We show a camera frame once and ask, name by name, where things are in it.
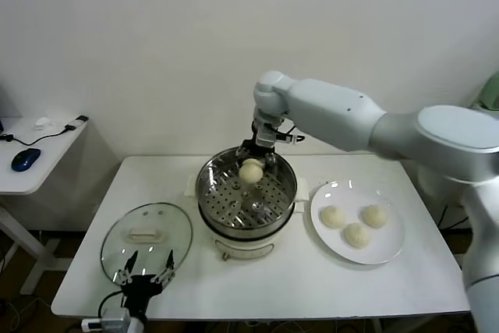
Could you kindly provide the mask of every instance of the glass lid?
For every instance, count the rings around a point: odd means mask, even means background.
[[[170,203],[144,204],[118,220],[101,248],[105,274],[118,283],[119,271],[159,275],[179,268],[193,241],[193,226],[184,210]]]

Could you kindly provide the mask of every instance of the floor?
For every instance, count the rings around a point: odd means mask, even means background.
[[[453,253],[464,253],[469,246],[471,235],[449,234],[445,236]],[[42,242],[49,239],[41,236]],[[58,257],[72,257],[80,245],[82,238],[64,238],[56,251]],[[0,233],[0,245],[4,251],[11,246],[12,241],[3,233]],[[34,301],[33,296],[19,296],[19,289],[28,275],[34,260],[23,250],[19,249],[9,265],[0,277],[0,332],[18,331],[24,333],[51,332],[64,333],[72,324],[78,322],[76,319],[57,317],[53,315],[50,308],[40,300]],[[45,274],[36,289],[36,296],[40,297],[48,305],[55,297],[58,286],[62,282],[62,272],[49,272]],[[22,310],[20,320],[15,320],[16,315],[10,307],[11,303],[16,309]],[[389,327],[398,319],[383,319],[381,323]],[[147,325],[147,332],[180,333],[180,332],[206,332],[206,333],[285,333],[285,332],[335,332],[335,333],[371,333],[373,326],[370,321],[306,321],[306,322],[272,322],[258,324],[254,321],[247,322],[157,322],[151,321]],[[413,331],[413,333],[473,333],[476,332],[472,318],[469,314],[439,316],[427,324]]]

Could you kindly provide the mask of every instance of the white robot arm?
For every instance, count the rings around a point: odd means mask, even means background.
[[[499,122],[467,108],[439,105],[391,114],[365,94],[319,80],[293,80],[280,72],[255,85],[254,142],[279,141],[290,119],[304,133],[344,151],[368,150],[408,158],[466,184],[463,202],[474,236],[463,281],[476,325],[497,331],[499,313]]]

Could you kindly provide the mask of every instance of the computer mouse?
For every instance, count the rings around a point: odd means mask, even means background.
[[[41,154],[39,148],[27,148],[20,151],[12,160],[12,169],[16,172],[24,172],[38,159]]]

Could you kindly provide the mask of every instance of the dough ball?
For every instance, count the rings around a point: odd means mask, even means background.
[[[382,228],[388,221],[387,211],[377,204],[364,208],[360,216],[368,226],[376,229]]]
[[[369,230],[362,224],[354,222],[345,228],[346,242],[357,249],[363,249],[371,242]]]
[[[258,165],[260,168],[262,168],[262,169],[264,168],[264,163],[262,163],[258,159],[249,158],[249,159],[246,159],[245,161],[242,162],[242,165],[248,165],[248,164]]]
[[[243,182],[257,183],[262,177],[264,177],[264,170],[261,167],[261,163],[259,165],[256,163],[242,163],[242,167],[239,169],[239,178]]]
[[[320,212],[320,220],[329,228],[340,229],[345,226],[345,212],[341,208],[328,206]]]

